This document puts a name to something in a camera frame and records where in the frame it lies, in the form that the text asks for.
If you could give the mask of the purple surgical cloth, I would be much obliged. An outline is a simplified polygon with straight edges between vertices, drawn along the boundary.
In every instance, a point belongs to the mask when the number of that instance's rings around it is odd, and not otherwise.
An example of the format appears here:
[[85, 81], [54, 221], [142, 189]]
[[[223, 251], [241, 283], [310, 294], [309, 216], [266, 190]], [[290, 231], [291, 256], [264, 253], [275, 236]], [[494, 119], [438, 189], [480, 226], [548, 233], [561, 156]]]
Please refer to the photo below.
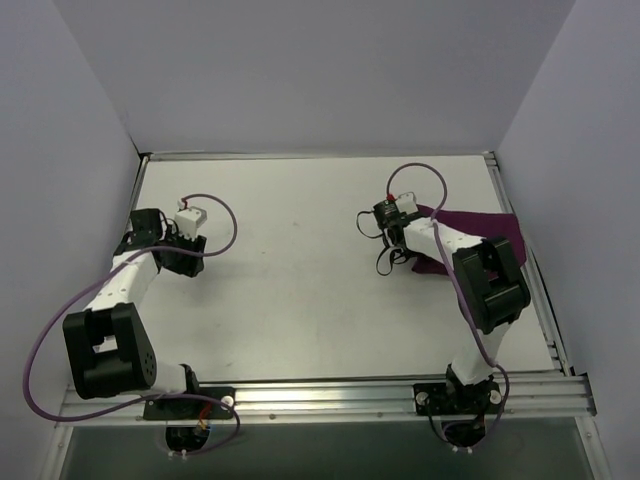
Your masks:
[[[526, 244], [514, 214], [441, 210], [437, 220], [469, 235], [488, 239], [504, 237], [511, 243], [519, 266], [526, 263]], [[416, 258], [411, 270], [419, 275], [447, 275], [440, 260], [424, 255]]]

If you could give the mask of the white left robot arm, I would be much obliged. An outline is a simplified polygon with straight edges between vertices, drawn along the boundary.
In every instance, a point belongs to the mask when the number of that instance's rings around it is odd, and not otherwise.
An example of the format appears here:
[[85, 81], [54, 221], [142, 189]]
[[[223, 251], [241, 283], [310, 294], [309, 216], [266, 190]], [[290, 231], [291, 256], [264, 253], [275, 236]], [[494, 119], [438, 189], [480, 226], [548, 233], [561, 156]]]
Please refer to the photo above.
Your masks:
[[188, 207], [168, 222], [158, 209], [135, 210], [117, 246], [111, 273], [87, 307], [69, 314], [63, 334], [77, 394], [87, 400], [125, 393], [167, 394], [165, 405], [179, 419], [202, 405], [195, 372], [186, 364], [160, 361], [139, 314], [143, 298], [163, 270], [193, 278], [204, 269], [206, 238], [198, 229], [205, 210]]

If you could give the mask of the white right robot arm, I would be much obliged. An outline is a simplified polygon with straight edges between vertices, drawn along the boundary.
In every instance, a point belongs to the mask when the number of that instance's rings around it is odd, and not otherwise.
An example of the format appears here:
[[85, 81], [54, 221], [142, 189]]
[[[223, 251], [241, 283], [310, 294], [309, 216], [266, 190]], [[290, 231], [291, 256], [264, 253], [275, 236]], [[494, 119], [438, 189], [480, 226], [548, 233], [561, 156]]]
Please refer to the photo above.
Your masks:
[[514, 249], [504, 237], [471, 235], [421, 213], [409, 194], [388, 196], [372, 214], [391, 262], [439, 259], [451, 280], [471, 341], [448, 367], [444, 400], [453, 411], [467, 412], [480, 400], [477, 385], [498, 369], [506, 333], [531, 302]]

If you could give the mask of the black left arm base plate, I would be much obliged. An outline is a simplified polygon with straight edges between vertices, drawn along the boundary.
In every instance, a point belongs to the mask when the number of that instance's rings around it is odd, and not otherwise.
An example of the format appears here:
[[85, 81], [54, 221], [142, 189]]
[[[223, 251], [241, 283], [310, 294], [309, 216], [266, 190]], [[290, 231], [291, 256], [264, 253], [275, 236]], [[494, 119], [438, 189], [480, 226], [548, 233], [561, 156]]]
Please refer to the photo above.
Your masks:
[[168, 398], [162, 396], [146, 402], [143, 419], [147, 421], [178, 420], [230, 420], [233, 418], [236, 389], [231, 386], [204, 386], [197, 392], [199, 397], [215, 399], [211, 404], [206, 400]]

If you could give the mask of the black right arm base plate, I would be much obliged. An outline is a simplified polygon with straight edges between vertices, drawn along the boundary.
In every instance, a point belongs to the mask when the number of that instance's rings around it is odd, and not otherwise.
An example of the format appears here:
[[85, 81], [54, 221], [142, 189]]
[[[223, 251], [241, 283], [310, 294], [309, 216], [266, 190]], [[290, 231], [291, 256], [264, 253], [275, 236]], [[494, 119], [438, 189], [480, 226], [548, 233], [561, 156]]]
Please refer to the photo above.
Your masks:
[[417, 383], [412, 388], [416, 413], [421, 416], [496, 414], [503, 400], [499, 385], [493, 381], [467, 386]]

